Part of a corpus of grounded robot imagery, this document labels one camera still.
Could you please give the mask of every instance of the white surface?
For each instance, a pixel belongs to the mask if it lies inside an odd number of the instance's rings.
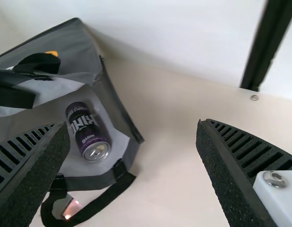
[[[17,27],[10,23],[0,10],[0,54],[13,48],[25,40],[25,36],[19,32]]]
[[[282,189],[267,184],[264,172],[257,174],[253,189],[278,227],[292,227],[292,170],[276,171],[288,180]]]
[[[79,17],[118,57],[238,87],[265,0],[0,0],[26,38]]]
[[[292,21],[260,91],[292,99]]]
[[[199,118],[254,134],[292,154],[292,100],[190,76],[105,60],[116,91],[145,138],[131,169],[137,178],[83,227],[227,227],[196,150]],[[72,192],[83,205],[102,191]],[[37,213],[31,227],[42,226]]]

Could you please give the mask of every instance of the black strap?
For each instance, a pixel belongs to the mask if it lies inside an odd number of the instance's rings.
[[[27,72],[34,71],[47,72],[51,74],[57,74],[59,71],[61,60],[50,53],[34,53],[21,62],[19,62],[13,70],[15,72]]]
[[[126,172],[120,176],[117,182],[110,186],[102,195],[97,199],[90,202],[77,214],[68,220],[57,220],[52,215],[53,204],[56,200],[63,199],[67,195],[66,190],[56,190],[50,192],[50,196],[41,205],[41,219],[45,227],[72,227],[78,225],[92,216],[100,212],[119,195],[121,195],[135,180],[135,176]]]
[[[60,59],[52,54],[35,53],[24,58],[13,70],[0,70],[0,106],[31,109],[34,105],[33,92],[12,88],[30,79],[52,80],[35,71],[57,74]]]
[[[0,87],[0,106],[32,109],[35,97],[33,92]]]

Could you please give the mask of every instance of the bolt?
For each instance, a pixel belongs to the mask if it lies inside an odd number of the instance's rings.
[[[253,101],[257,101],[259,99],[259,97],[257,95],[252,95],[251,96],[251,100]]]
[[[276,179],[276,180],[281,180],[282,179],[282,176],[279,175],[278,173],[275,173],[275,172],[271,172],[271,176]]]
[[[265,182],[275,188],[285,188],[288,185],[287,179],[274,171],[266,171],[263,174]]]

